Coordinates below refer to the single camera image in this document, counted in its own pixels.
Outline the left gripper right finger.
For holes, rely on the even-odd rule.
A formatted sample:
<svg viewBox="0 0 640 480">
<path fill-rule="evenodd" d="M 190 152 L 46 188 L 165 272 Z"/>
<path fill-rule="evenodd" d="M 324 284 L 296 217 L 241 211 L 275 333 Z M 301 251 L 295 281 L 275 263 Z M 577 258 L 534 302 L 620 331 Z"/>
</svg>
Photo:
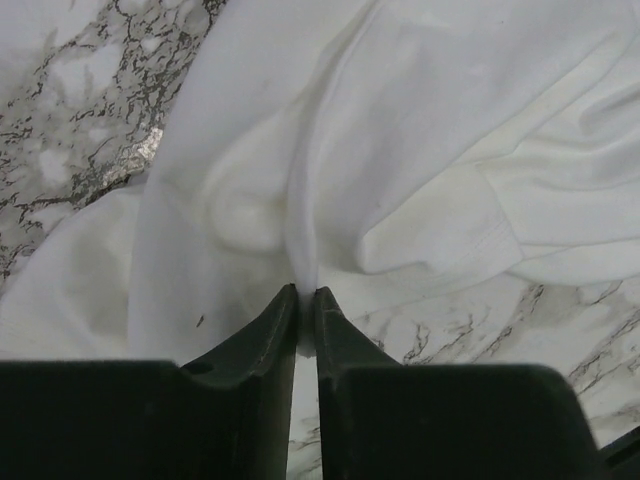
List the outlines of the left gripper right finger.
<svg viewBox="0 0 640 480">
<path fill-rule="evenodd" d="M 404 366 L 313 300 L 327 479 L 596 479 L 576 395 L 543 365 Z"/>
</svg>

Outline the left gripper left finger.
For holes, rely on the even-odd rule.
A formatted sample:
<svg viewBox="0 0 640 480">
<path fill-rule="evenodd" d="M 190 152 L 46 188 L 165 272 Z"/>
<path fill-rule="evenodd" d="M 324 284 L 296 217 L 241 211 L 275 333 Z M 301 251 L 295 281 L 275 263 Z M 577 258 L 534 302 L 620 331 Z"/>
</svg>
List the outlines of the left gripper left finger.
<svg viewBox="0 0 640 480">
<path fill-rule="evenodd" d="M 5 479 L 282 479 L 298 295 L 184 366 L 5 361 Z"/>
</svg>

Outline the white printed t-shirt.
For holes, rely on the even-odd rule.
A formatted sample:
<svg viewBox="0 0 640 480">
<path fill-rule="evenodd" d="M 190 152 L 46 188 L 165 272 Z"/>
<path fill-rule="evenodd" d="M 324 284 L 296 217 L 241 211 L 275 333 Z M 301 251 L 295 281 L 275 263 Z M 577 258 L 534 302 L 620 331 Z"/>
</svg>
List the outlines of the white printed t-shirt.
<svg viewBox="0 0 640 480">
<path fill-rule="evenodd" d="M 353 317 L 639 271 L 635 1 L 232 1 L 141 185 L 62 222 L 3 358 L 187 363 L 281 286 Z"/>
</svg>

